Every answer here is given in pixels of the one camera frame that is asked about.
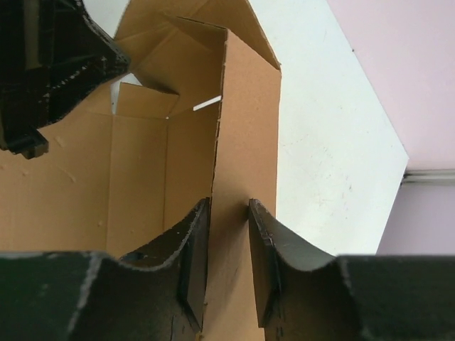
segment pink wall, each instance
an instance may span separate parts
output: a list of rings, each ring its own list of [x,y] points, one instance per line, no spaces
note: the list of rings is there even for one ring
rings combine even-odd
[[[328,0],[409,154],[455,168],[455,1]]]
[[[404,185],[378,254],[455,254],[455,187]]]

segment open cardboard box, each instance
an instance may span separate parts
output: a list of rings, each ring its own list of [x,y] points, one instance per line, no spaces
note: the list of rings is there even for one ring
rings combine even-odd
[[[43,129],[49,154],[0,153],[0,249],[118,257],[212,197],[204,340],[262,340],[245,223],[249,198],[275,207],[279,63],[247,0],[132,0],[116,41],[143,84],[116,115],[103,85]]]

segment brown cardboard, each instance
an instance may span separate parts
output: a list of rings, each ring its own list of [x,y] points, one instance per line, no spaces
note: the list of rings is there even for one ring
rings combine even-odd
[[[44,128],[50,153],[0,153],[0,249],[114,256],[212,197],[204,340],[263,340],[246,207],[275,206],[279,64],[246,0],[132,0],[117,34],[144,87],[103,85]],[[221,95],[221,101],[193,107]]]

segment cardboard box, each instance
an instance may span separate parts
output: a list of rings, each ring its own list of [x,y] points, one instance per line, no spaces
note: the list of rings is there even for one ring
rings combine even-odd
[[[275,207],[279,63],[247,0],[132,0],[116,40],[144,87],[113,115],[101,86],[43,157],[0,153],[0,249],[121,256],[211,196],[204,340],[263,340],[245,223]]]

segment black plastic part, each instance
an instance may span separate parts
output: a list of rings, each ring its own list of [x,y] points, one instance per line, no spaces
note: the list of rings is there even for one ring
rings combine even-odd
[[[56,123],[129,58],[81,0],[0,0],[0,149],[48,152],[37,129]]]
[[[249,221],[266,341],[455,340],[455,257],[333,257],[258,200]]]
[[[120,261],[102,252],[0,254],[1,341],[194,341],[209,199]]]

